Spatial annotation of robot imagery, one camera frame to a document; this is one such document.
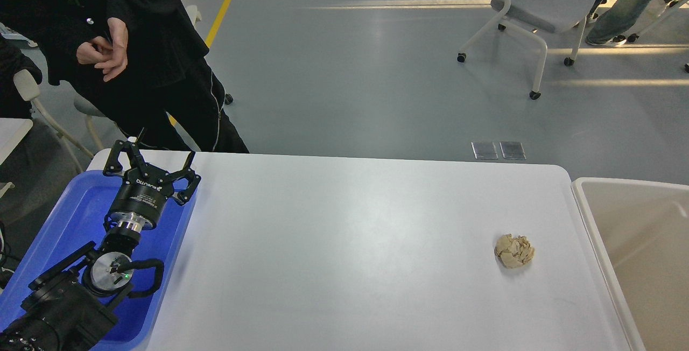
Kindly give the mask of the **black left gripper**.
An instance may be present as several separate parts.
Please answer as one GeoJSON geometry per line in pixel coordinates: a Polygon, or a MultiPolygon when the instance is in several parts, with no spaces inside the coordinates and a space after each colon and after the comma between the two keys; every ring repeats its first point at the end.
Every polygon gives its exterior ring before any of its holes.
{"type": "Polygon", "coordinates": [[[119,176],[123,180],[105,217],[106,231],[128,217],[138,220],[141,225],[139,231],[152,230],[157,226],[169,198],[184,206],[199,186],[201,177],[191,167],[196,152],[190,152],[182,169],[175,172],[147,166],[138,147],[138,142],[145,133],[146,130],[142,129],[137,137],[130,137],[125,142],[117,140],[106,160],[103,175],[119,176]],[[124,171],[119,162],[121,152],[125,152],[129,158],[130,169],[127,171],[124,171]],[[174,184],[179,181],[186,182],[183,189],[175,189],[174,184]]]}

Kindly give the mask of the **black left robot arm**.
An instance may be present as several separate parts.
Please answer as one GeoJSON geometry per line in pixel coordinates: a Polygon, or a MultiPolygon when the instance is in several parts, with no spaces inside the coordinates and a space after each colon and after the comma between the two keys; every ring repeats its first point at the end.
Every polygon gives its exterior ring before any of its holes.
{"type": "Polygon", "coordinates": [[[74,178],[2,294],[2,350],[128,350],[152,329],[194,207],[194,152],[168,172],[137,138],[74,178]]]}

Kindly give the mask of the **standing person's right hand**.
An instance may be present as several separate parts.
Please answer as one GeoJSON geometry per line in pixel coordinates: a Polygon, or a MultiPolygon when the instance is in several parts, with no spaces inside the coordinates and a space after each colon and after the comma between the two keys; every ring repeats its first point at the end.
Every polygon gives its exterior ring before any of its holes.
{"type": "Polygon", "coordinates": [[[113,58],[113,45],[108,39],[97,36],[77,47],[76,59],[81,65],[94,65],[113,58]]]}

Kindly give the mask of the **standing person's left hand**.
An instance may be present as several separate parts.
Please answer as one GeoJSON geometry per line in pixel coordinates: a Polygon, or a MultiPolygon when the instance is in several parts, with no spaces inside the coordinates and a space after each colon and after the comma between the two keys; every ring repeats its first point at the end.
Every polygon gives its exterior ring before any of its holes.
{"type": "Polygon", "coordinates": [[[120,76],[128,66],[129,30],[123,20],[116,17],[108,18],[111,36],[110,59],[98,62],[94,67],[103,72],[103,81],[108,83],[120,76]]]}

